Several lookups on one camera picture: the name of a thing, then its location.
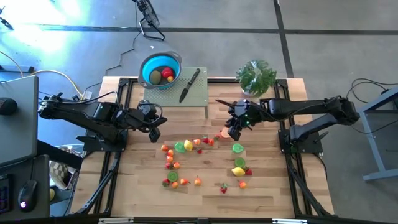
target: green potted plant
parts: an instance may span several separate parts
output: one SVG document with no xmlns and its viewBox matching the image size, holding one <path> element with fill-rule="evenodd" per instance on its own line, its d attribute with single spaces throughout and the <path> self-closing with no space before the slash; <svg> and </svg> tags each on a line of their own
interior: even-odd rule
<svg viewBox="0 0 398 224">
<path fill-rule="evenodd" d="M 260 97 L 275 83 L 276 71 L 263 60 L 252 60 L 236 72 L 244 94 Z"/>
</svg>

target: gray floor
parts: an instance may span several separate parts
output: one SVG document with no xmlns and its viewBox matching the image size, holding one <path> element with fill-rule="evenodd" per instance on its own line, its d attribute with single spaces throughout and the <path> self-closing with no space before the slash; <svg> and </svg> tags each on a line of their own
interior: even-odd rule
<svg viewBox="0 0 398 224">
<path fill-rule="evenodd" d="M 397 1 L 393 0 L 280 0 L 286 29 L 396 30 Z M 162 27 L 278 28 L 272 0 L 153 0 Z M 0 49 L 20 65 L 67 73 L 84 90 L 103 75 L 137 75 L 141 61 L 154 52 L 174 50 L 184 66 L 208 67 L 209 75 L 234 76 L 244 62 L 267 60 L 286 77 L 279 34 L 167 32 L 165 42 L 139 37 L 131 49 L 134 32 L 41 31 L 25 23 L 79 26 L 134 27 L 130 0 L 6 1 L 2 16 L 16 31 L 0 30 Z M 398 82 L 396 35 L 287 35 L 294 77 L 304 78 L 310 99 L 344 95 L 355 78 Z M 1 64 L 11 64 L 0 57 Z M 0 74 L 17 78 L 16 74 Z M 72 86 L 55 74 L 39 75 L 40 91 L 75 94 Z M 381 92 L 377 86 L 357 90 L 366 100 Z M 362 103 L 350 98 L 359 108 Z M 356 127 L 362 129 L 361 123 Z M 366 137 L 350 127 L 334 126 L 323 139 L 324 160 L 335 213 L 346 218 L 384 222 L 398 220 L 398 178 L 365 183 L 362 175 L 377 171 Z M 39 119 L 39 139 L 53 145 L 78 144 L 84 130 L 63 121 Z M 381 149 L 388 167 L 398 153 Z M 53 209 L 61 214 L 64 207 Z"/>
</svg>

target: table leg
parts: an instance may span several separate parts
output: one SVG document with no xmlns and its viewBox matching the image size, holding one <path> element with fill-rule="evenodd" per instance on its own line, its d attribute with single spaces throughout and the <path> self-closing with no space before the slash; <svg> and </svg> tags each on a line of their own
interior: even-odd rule
<svg viewBox="0 0 398 224">
<path fill-rule="evenodd" d="M 209 112 L 207 110 L 207 106 L 205 106 L 205 118 L 206 119 L 209 118 Z"/>
</svg>

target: keyboard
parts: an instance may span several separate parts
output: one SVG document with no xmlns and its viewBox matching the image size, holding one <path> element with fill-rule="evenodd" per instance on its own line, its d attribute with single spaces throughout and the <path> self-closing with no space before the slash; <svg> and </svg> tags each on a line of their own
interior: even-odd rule
<svg viewBox="0 0 398 224">
<path fill-rule="evenodd" d="M 0 214 L 11 209 L 10 189 L 10 175 L 0 176 Z"/>
</svg>

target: knife handle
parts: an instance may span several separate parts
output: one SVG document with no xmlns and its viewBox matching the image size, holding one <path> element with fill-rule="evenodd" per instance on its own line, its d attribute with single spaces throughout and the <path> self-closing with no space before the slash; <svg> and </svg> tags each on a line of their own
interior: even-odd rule
<svg viewBox="0 0 398 224">
<path fill-rule="evenodd" d="M 191 80 L 188 82 L 189 85 L 192 85 L 192 83 L 195 81 L 195 79 L 197 79 L 197 76 L 199 75 L 199 73 L 200 73 L 200 69 L 197 68 L 197 70 L 196 70 L 196 72 L 193 74 Z"/>
</svg>

